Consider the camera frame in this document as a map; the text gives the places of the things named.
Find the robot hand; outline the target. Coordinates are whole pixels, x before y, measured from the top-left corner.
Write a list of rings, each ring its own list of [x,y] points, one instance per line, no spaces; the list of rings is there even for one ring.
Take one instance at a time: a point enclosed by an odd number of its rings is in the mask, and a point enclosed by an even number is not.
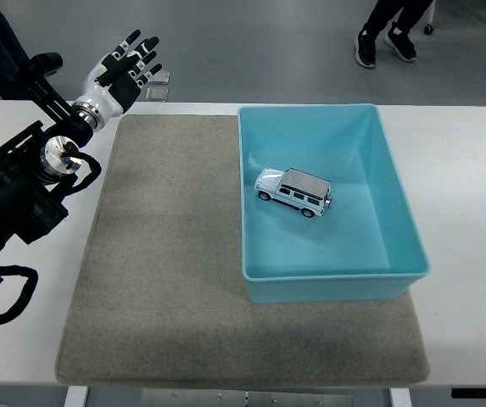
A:
[[[142,41],[139,30],[132,32],[89,72],[82,85],[82,95],[72,104],[95,131],[123,115],[137,101],[143,87],[152,81],[161,64],[150,66],[157,53],[159,38]]]

